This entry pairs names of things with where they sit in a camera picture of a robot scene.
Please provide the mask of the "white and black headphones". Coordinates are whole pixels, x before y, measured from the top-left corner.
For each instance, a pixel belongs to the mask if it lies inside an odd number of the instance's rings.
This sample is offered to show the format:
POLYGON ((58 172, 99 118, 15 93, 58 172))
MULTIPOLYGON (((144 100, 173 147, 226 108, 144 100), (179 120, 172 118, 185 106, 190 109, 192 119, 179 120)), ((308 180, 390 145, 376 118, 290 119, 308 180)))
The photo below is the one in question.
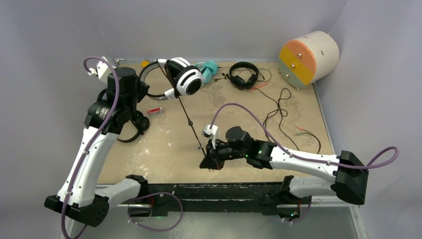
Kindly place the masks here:
POLYGON ((172 88, 166 90, 164 93, 159 95, 154 95, 148 93, 147 96, 155 101, 165 101, 171 99, 178 99, 182 109, 185 113, 185 116, 188 121, 188 125, 191 127, 194 136, 199 144, 199 149, 202 151, 203 155, 206 154, 198 135, 194 129, 193 122, 190 119, 182 100, 181 96, 190 96, 196 93, 201 86, 203 85, 202 72, 195 65, 192 65, 188 60, 182 57, 175 57, 172 59, 157 59, 154 62, 146 65, 140 72, 139 78, 141 82, 145 82, 147 75, 154 69, 159 68, 163 75, 166 77, 168 82, 171 84, 172 88))

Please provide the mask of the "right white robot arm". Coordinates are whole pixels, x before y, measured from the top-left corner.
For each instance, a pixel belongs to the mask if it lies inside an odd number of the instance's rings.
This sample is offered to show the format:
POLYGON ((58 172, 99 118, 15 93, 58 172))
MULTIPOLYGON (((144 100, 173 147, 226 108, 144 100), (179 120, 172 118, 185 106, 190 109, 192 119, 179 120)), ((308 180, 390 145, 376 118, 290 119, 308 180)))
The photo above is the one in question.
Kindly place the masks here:
POLYGON ((355 154, 323 155, 282 148, 275 143, 254 139, 241 127, 226 132, 226 140, 217 137, 218 127, 206 125, 202 136, 208 138, 201 169, 221 170, 228 160, 245 159, 258 169, 291 170, 307 177, 287 177, 280 198, 287 203, 308 196, 336 196, 353 205, 365 203, 369 171, 355 154))

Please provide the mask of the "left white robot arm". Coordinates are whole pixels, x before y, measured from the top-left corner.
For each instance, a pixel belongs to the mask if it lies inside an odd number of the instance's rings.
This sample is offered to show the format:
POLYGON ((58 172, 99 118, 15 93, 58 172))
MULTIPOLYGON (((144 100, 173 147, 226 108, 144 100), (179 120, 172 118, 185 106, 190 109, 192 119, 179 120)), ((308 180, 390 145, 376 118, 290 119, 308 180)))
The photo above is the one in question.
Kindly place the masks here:
POLYGON ((115 71, 119 79, 116 108, 111 109, 116 87, 113 75, 109 74, 107 88, 88 109, 81 146, 68 178, 59 192, 44 202, 46 208, 58 213, 65 210, 68 218, 91 227, 100 225, 109 210, 126 200, 141 204, 148 199, 147 180, 138 175, 128 175, 104 189, 96 188, 107 155, 123 126, 142 115, 136 105, 149 88, 134 69, 121 67, 115 71))

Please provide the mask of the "black headphones with cable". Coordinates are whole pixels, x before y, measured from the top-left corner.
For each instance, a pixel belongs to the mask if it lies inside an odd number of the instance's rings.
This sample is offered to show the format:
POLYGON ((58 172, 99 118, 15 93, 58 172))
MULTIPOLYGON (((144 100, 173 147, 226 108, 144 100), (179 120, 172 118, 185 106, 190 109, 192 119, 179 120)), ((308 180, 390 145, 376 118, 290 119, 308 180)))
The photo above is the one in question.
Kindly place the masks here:
POLYGON ((134 142, 135 140, 137 140, 140 136, 144 135, 145 132, 149 129, 150 127, 150 120, 147 116, 145 116, 142 112, 135 110, 132 114, 131 114, 131 120, 130 122, 135 126, 135 128, 137 129, 136 134, 129 138, 129 139, 117 139, 119 142, 122 143, 131 143, 134 142))

